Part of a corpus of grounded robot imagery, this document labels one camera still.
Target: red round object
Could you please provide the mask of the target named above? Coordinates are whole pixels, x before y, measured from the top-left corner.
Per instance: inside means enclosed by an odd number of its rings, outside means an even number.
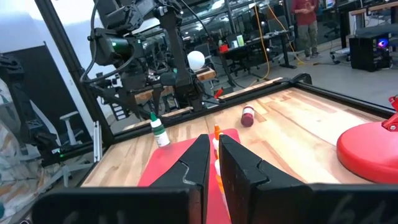
[[[336,147],[339,161],[354,174],[377,183],[398,183],[398,133],[381,122],[350,128]]]

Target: red cloth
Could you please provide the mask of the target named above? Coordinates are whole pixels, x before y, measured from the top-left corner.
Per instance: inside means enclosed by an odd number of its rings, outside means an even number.
[[[235,141],[240,142],[239,134],[236,129],[222,130],[222,133],[233,138]],[[231,221],[229,220],[223,196],[216,180],[216,169],[214,166],[216,156],[213,153],[213,138],[214,134],[209,134],[211,147],[206,224],[229,224]],[[142,173],[138,186],[147,187],[168,171],[195,140],[196,138],[193,138],[156,149],[152,157],[149,159],[147,167]]]
[[[299,9],[310,9],[310,6],[315,6],[315,9],[308,13],[296,13],[296,20],[298,26],[309,25],[317,19],[315,11],[318,9],[318,0],[293,0],[293,13]]]

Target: wooden table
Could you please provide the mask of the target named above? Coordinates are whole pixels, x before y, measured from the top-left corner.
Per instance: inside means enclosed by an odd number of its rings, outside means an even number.
[[[380,10],[385,10],[385,9],[391,9],[391,24],[395,23],[396,20],[396,7],[398,6],[398,2],[390,2],[390,3],[385,3],[385,4],[380,4],[377,6],[371,6],[369,7],[368,11],[380,11]],[[356,29],[360,29],[365,27],[364,23],[364,13],[366,13],[366,8],[365,9],[358,9],[349,12],[351,16],[355,16],[355,23],[356,23]]]
[[[384,10],[384,9],[390,9],[392,7],[398,6],[398,2],[390,2],[390,3],[385,3],[385,4],[380,4],[377,6],[371,6],[369,7],[369,12],[371,11],[379,11],[379,10]],[[366,9],[357,9],[354,11],[349,12],[350,15],[356,16],[356,15],[362,15],[366,12]]]
[[[272,81],[259,85],[268,85]],[[256,110],[255,122],[251,128],[244,128],[239,120],[243,107],[248,104]],[[336,141],[342,132],[353,126],[381,120],[289,88],[172,126],[167,128],[167,132],[172,142],[179,142],[212,133],[215,124],[222,129],[236,128],[243,146],[303,182],[358,184],[369,182],[339,163]],[[82,186],[136,186],[155,149],[153,134],[113,145]]]
[[[197,76],[200,81],[209,80],[209,79],[216,77],[216,72],[210,68],[209,71],[199,73]],[[149,91],[145,91],[143,93],[137,94],[136,95],[137,103],[146,102],[146,101],[150,100],[152,98],[152,92],[153,92],[153,90],[149,90]],[[162,92],[162,95],[163,96],[169,95],[173,92],[174,92],[174,90],[173,90],[172,86],[165,86],[164,90]]]

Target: person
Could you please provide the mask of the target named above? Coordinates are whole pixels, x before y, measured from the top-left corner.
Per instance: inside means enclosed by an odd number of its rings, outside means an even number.
[[[293,0],[293,12],[297,20],[297,33],[304,45],[305,59],[319,57],[317,49],[318,24],[315,12],[318,0]]]
[[[266,15],[264,15],[264,13],[262,13],[260,11],[260,8],[258,6],[254,6],[252,8],[252,13],[253,16],[251,17],[251,26],[253,27],[253,30],[259,30],[259,23],[257,20],[257,16],[256,16],[256,11],[257,10],[257,14],[259,15],[259,22],[260,22],[260,27],[263,27],[267,24],[267,17]]]

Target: jeans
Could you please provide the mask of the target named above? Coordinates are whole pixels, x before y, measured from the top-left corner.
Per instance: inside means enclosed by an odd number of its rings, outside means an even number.
[[[297,27],[298,37],[304,45],[304,53],[306,57],[310,56],[310,50],[312,54],[318,53],[317,49],[317,34],[318,24],[317,21],[313,21],[309,25],[301,25]]]

